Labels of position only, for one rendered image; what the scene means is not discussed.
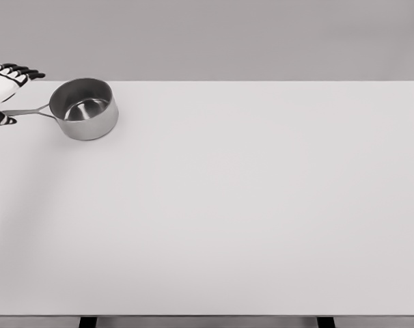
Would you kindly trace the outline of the steel saucepan with long handle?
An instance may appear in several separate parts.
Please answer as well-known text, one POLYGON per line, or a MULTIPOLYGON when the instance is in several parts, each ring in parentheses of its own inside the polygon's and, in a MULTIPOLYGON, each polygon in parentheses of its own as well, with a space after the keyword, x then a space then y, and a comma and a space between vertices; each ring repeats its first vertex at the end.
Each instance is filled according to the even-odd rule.
POLYGON ((46 105, 36 109, 5 110, 7 116, 42 115, 54 119, 69 138, 90 141, 104 137, 118 123, 119 109, 110 85, 80 78, 60 85, 46 105))

